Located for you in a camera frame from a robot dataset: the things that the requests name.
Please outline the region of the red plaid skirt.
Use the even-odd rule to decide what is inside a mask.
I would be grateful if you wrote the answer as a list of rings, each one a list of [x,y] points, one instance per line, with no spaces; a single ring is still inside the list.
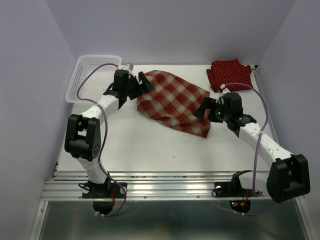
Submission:
[[[211,122],[198,119],[194,112],[210,93],[170,72],[152,70],[146,79],[154,90],[137,98],[137,111],[159,124],[176,131],[206,138]]]

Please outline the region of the red polka dot skirt pile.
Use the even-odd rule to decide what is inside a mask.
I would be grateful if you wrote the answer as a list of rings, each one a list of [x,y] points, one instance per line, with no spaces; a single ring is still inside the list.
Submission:
[[[210,69],[214,72],[218,87],[231,84],[227,86],[231,92],[250,90],[253,87],[252,67],[243,65],[237,58],[227,61],[215,60],[211,63]]]

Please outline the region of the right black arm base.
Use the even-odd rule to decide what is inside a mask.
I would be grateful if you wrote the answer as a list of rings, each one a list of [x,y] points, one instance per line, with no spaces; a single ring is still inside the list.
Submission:
[[[240,184],[232,183],[231,181],[215,182],[211,195],[216,198],[242,198],[254,196],[252,190],[244,189]]]

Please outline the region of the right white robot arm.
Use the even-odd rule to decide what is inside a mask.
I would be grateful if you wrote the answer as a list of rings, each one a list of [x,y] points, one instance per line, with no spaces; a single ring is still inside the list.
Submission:
[[[227,124],[239,139],[247,143],[269,168],[268,173],[253,170],[238,171],[230,181],[216,182],[212,191],[217,198],[242,197],[244,194],[268,194],[276,203],[294,199],[311,191],[308,160],[294,155],[281,147],[259,126],[257,121],[243,113],[242,98],[238,93],[228,92],[218,99],[206,97],[194,116],[214,123]]]

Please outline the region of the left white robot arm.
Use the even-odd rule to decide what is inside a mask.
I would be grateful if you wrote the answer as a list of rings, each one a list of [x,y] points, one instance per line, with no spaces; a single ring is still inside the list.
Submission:
[[[134,76],[129,70],[118,69],[113,83],[98,102],[81,114],[69,116],[64,149],[85,170],[88,181],[80,187],[87,193],[100,197],[111,193],[112,180],[101,162],[106,142],[101,139],[101,125],[106,124],[108,116],[118,111],[127,99],[134,100],[154,89],[142,71]]]

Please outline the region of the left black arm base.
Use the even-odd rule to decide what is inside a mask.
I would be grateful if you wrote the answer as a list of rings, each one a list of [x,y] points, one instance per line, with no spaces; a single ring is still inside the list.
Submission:
[[[79,183],[78,186],[82,189],[83,199],[124,199],[125,194],[123,189],[114,182],[102,184],[87,181]]]

